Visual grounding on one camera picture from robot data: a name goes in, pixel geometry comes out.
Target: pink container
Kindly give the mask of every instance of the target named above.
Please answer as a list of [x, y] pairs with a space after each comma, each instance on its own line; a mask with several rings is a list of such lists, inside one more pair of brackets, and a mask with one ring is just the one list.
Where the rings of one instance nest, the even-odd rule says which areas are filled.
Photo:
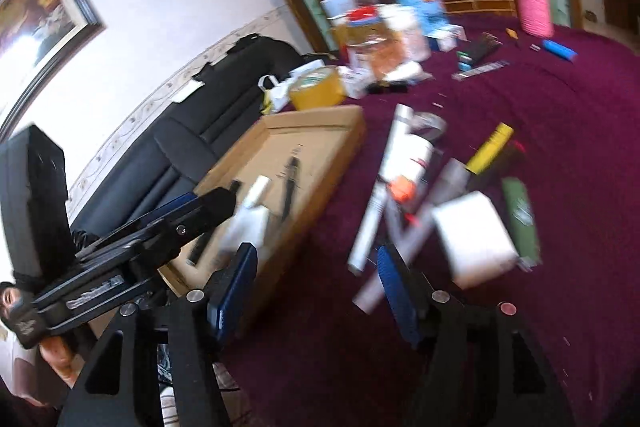
[[554, 34], [549, 0], [518, 0], [520, 25], [529, 35], [549, 38]]

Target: person's hand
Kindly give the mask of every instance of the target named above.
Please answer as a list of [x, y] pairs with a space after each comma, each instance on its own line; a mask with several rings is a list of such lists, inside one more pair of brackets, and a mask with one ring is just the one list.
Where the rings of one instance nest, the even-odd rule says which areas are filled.
[[41, 340], [40, 354], [69, 387], [75, 385], [78, 374], [71, 366], [74, 354], [62, 337]]

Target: black pen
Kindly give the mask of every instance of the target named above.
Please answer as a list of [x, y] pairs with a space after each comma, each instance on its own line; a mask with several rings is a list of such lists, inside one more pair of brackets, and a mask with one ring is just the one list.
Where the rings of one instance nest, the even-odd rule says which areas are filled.
[[289, 159], [289, 164], [287, 165], [287, 179], [285, 180], [284, 187], [284, 203], [282, 204], [282, 217], [280, 218], [281, 224], [284, 223], [287, 217], [289, 217], [291, 205], [293, 204], [293, 193], [296, 190], [296, 183], [298, 182], [299, 170], [300, 160], [295, 156], [292, 156]]

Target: blue battery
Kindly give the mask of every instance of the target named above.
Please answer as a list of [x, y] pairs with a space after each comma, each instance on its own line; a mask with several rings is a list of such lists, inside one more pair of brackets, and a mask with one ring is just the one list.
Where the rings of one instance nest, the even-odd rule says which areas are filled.
[[542, 47], [548, 52], [553, 53], [560, 58], [564, 58], [564, 60], [573, 61], [577, 55], [577, 53], [572, 49], [569, 49], [566, 46], [553, 41], [542, 41]]

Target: white box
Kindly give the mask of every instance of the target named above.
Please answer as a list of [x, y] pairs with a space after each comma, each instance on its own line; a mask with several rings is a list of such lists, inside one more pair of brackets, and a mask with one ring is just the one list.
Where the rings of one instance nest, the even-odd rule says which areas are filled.
[[455, 35], [443, 29], [431, 32], [427, 35], [427, 41], [430, 49], [435, 52], [448, 52], [458, 45]]
[[466, 41], [465, 29], [458, 24], [445, 24], [440, 29], [453, 33], [459, 41]]
[[460, 288], [498, 277], [518, 261], [511, 237], [494, 205], [481, 192], [444, 203], [433, 211], [453, 282]]

